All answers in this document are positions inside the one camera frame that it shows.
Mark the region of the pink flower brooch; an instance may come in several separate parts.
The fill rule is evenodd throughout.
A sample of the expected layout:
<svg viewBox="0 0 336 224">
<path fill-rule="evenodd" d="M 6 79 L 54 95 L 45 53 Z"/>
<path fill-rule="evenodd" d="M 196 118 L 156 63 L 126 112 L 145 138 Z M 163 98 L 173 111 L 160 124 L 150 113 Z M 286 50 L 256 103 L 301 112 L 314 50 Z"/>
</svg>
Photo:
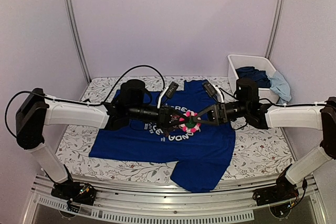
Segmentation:
<svg viewBox="0 0 336 224">
<path fill-rule="evenodd" d="M 199 122 L 195 122 L 193 119 L 197 116 L 197 113 L 194 111 L 187 111 L 184 115 L 188 117 L 188 120 L 186 121 L 184 118 L 179 118 L 179 121 L 182 122 L 182 124 L 179 125 L 179 128 L 186 133 L 195 133 L 200 131 L 201 124 Z"/>
</svg>

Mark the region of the blue printed t-shirt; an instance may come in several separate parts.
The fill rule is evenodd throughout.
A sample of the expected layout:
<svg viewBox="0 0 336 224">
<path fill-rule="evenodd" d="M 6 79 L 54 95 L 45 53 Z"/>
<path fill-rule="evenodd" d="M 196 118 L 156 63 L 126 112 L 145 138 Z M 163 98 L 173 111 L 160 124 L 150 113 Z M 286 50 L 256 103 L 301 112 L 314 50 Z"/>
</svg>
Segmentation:
<svg viewBox="0 0 336 224">
<path fill-rule="evenodd" d="M 170 179 L 192 193 L 213 190 L 230 165 L 236 133 L 229 123 L 181 127 L 163 136 L 155 124 L 135 121 L 117 131 L 100 130 L 89 157 L 130 162 L 175 162 Z"/>
</svg>

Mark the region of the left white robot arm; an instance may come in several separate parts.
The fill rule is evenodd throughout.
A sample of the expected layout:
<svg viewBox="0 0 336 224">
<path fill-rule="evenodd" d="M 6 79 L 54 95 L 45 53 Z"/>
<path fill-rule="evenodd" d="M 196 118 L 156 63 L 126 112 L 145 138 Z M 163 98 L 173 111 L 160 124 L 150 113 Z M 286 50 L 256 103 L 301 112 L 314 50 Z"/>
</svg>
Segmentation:
<svg viewBox="0 0 336 224">
<path fill-rule="evenodd" d="M 138 79 L 123 83 L 116 98 L 101 103 L 59 100 L 35 88 L 16 112 L 16 142 L 33 155 L 54 183 L 52 196 L 66 200 L 69 208 L 75 203 L 92 206 L 96 189 L 91 184 L 73 181 L 67 167 L 46 145 L 44 126 L 82 125 L 115 131 L 129 125 L 130 120 L 139 120 L 154 123 L 169 133 L 186 122 L 187 117 L 172 107 L 144 102 L 148 93 L 145 83 Z"/>
</svg>

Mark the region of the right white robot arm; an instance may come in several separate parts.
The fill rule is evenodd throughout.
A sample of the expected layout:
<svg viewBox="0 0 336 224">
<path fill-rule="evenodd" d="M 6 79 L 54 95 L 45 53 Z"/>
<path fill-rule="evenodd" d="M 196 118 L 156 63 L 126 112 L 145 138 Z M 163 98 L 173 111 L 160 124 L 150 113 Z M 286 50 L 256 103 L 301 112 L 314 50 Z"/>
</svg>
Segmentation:
<svg viewBox="0 0 336 224">
<path fill-rule="evenodd" d="M 325 102 L 308 104 L 275 104 L 259 97 L 256 82 L 240 78 L 236 81 L 235 99 L 228 103 L 219 100 L 190 119 L 218 126 L 244 118 L 248 125 L 261 130 L 296 127 L 322 131 L 321 143 L 289 165 L 276 179 L 275 185 L 256 189 L 253 193 L 253 200 L 258 206 L 294 198 L 295 201 L 286 206 L 288 210 L 294 208 L 303 199 L 297 184 L 302 183 L 302 189 L 306 190 L 306 177 L 335 159 L 335 97 L 329 97 Z"/>
</svg>

